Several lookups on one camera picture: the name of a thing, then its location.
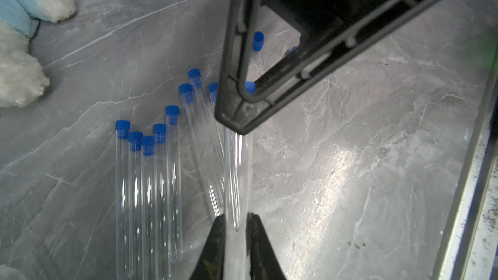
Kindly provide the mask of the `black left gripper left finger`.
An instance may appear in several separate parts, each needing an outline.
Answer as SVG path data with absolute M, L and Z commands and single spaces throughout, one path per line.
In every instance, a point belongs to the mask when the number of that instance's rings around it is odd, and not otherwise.
M 220 280 L 223 278 L 226 240 L 226 217 L 217 216 L 190 280 Z

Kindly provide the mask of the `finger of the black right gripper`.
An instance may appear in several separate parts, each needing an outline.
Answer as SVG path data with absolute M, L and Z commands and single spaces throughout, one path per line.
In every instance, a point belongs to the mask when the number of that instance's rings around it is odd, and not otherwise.
M 256 80 L 255 93 L 246 79 L 260 0 L 231 0 L 220 70 L 215 118 L 239 134 L 248 134 L 303 92 L 439 0 L 402 0 L 405 9 L 364 40 L 353 32 L 334 40 L 321 37 L 299 42 Z

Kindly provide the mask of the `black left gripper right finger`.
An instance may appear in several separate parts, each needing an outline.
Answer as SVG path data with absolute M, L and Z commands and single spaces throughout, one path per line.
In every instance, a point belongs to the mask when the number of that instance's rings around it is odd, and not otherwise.
M 261 217 L 255 213 L 249 212 L 246 218 L 246 224 L 249 279 L 286 280 L 261 221 Z

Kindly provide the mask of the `blue stopper removed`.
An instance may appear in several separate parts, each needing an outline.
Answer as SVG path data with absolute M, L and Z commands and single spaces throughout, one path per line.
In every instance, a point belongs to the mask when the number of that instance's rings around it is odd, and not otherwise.
M 260 31 L 255 32 L 252 43 L 253 50 L 261 51 L 263 49 L 264 42 L 265 42 L 265 35 Z
M 291 48 L 291 49 L 287 52 L 287 54 L 291 54 L 291 53 L 292 53 L 295 49 L 297 49 L 297 46 L 292 47 L 292 48 Z

